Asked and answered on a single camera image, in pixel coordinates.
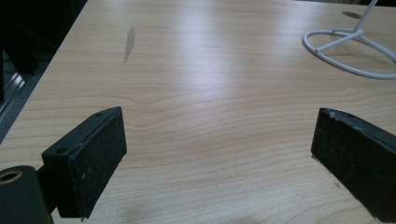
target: scratch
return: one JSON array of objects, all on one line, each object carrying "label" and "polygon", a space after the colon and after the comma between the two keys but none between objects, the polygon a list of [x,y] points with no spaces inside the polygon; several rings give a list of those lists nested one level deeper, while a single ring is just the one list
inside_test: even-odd
[{"label": "scratch", "polygon": [[125,59],[124,59],[124,63],[126,63],[126,61],[129,58],[129,55],[131,54],[132,49],[134,48],[134,27],[131,27],[131,30],[129,30],[128,32],[128,37],[126,40],[126,47],[125,47]]}]

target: white wire stand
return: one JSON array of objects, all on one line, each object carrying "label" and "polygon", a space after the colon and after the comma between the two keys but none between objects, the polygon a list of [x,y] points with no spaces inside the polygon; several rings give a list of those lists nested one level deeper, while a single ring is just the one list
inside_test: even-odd
[{"label": "white wire stand", "polygon": [[[367,38],[366,36],[363,35],[363,30],[361,30],[361,27],[365,20],[367,19],[368,15],[372,12],[374,9],[375,4],[378,2],[378,0],[373,0],[370,3],[370,6],[367,7],[366,11],[364,14],[361,16],[361,19],[358,21],[358,24],[355,26],[354,29],[332,29],[332,30],[314,30],[306,33],[303,38],[303,43],[304,45],[311,51],[313,54],[318,56],[321,60],[325,61],[326,63],[332,64],[338,68],[344,69],[348,72],[364,76],[364,77],[372,77],[372,78],[381,78],[381,79],[392,79],[396,78],[396,74],[378,74],[378,73],[373,73],[373,72],[367,72],[363,71],[351,66],[348,66],[346,64],[340,63],[325,54],[323,54],[323,50],[332,48],[334,46],[337,46],[341,43],[344,43],[350,39],[359,41],[367,46],[370,46],[381,53],[385,54],[388,56],[392,61],[396,63],[396,54],[392,52],[390,49],[385,48],[382,45],[379,45],[375,43],[373,40]],[[311,35],[340,35],[343,36],[343,38],[340,38],[330,44],[324,45],[320,48],[314,48],[308,41],[308,37]]]}]

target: floor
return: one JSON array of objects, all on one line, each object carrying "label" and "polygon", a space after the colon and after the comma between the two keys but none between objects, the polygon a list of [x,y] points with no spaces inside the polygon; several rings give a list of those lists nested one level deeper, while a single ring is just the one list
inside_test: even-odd
[{"label": "floor", "polygon": [[38,67],[35,73],[20,74],[15,69],[7,54],[3,51],[3,66],[4,66],[4,87],[5,87],[5,101],[0,103],[0,144],[6,137],[9,129],[14,123],[17,116],[20,114],[23,106],[35,89],[45,70],[47,69],[51,56],[39,55]]}]

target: black bracket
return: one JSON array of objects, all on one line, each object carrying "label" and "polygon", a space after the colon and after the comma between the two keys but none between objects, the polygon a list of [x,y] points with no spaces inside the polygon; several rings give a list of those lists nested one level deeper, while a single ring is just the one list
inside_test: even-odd
[{"label": "black bracket", "polygon": [[126,154],[120,107],[93,114],[42,153],[44,166],[15,166],[0,172],[1,223],[53,223],[61,217],[90,217]]},{"label": "black bracket", "polygon": [[367,210],[396,222],[396,136],[351,114],[321,108],[312,154]]}]

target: light wood tabletop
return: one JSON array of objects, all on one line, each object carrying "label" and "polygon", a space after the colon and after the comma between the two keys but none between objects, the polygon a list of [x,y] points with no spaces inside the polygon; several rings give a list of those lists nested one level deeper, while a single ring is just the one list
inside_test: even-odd
[{"label": "light wood tabletop", "polygon": [[[302,43],[313,29],[352,28],[357,20],[342,12],[365,9],[89,0],[0,146],[0,168],[39,168],[59,138],[120,105],[128,153],[85,223],[376,223],[310,148],[320,107],[396,134],[396,80],[350,74]],[[396,51],[395,21],[395,8],[376,7],[363,30]],[[327,53],[396,70],[360,43]]]}]

